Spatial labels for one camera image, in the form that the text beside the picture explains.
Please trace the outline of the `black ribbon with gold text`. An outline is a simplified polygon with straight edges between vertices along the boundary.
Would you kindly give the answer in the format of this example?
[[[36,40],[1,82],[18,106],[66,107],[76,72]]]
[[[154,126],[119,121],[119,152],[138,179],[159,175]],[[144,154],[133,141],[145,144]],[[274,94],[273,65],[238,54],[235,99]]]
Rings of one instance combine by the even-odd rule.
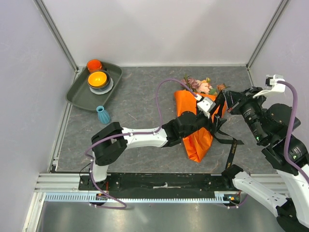
[[[215,107],[211,110],[212,116],[214,114],[219,114],[222,117],[223,116],[223,108],[225,106],[225,97],[224,97],[222,91],[219,92],[214,103],[215,103]],[[228,169],[233,163],[235,153],[236,153],[236,149],[237,149],[237,145],[244,145],[244,143],[243,143],[243,141],[237,140],[234,137],[228,135],[227,133],[226,133],[225,136],[228,136],[231,139],[230,140],[220,139],[216,135],[213,136],[213,138],[221,144],[231,145],[231,148],[230,148],[230,151],[229,151],[229,154],[228,154],[228,158],[227,158],[227,161],[226,161],[226,164],[225,164],[225,169]]]

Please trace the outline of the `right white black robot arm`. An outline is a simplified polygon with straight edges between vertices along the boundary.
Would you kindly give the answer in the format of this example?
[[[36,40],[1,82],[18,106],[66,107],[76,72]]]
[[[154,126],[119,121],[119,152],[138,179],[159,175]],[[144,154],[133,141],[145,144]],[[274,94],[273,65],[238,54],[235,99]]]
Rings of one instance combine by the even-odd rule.
[[[223,173],[222,187],[242,190],[267,208],[286,232],[309,230],[309,152],[306,146],[289,131],[289,124],[296,129],[297,118],[290,119],[292,107],[276,103],[268,109],[262,104],[266,95],[260,87],[242,92],[222,90],[227,111],[241,115],[256,139],[263,147],[262,153],[284,181],[289,195],[283,196],[268,189],[237,165],[231,165]]]

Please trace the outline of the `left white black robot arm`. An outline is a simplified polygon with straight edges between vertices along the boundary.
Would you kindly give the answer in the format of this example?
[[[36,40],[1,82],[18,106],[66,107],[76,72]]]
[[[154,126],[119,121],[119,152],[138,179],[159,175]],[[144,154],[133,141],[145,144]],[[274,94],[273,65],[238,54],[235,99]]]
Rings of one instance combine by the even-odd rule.
[[[196,115],[190,111],[183,112],[161,128],[129,129],[121,127],[119,122],[113,122],[91,138],[94,164],[89,185],[95,190],[103,189],[106,185],[108,166],[125,150],[146,146],[172,147],[201,128],[216,133],[225,122],[226,119],[221,118],[219,114]]]

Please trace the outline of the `orange flower bouquet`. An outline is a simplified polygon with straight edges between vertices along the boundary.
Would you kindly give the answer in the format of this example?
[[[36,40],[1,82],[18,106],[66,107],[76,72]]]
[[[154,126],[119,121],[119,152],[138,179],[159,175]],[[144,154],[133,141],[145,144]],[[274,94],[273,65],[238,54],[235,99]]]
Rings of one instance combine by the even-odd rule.
[[[194,93],[198,93],[203,97],[208,97],[211,100],[215,100],[219,92],[227,88],[227,85],[224,83],[213,88],[209,78],[200,81],[188,75],[185,75],[181,82],[188,86]],[[174,93],[174,97],[177,116],[180,116],[185,111],[197,112],[196,99],[188,90],[178,90]],[[210,149],[212,141],[213,136],[205,128],[201,128],[185,137],[183,139],[183,144],[189,159],[195,162],[201,162]]]

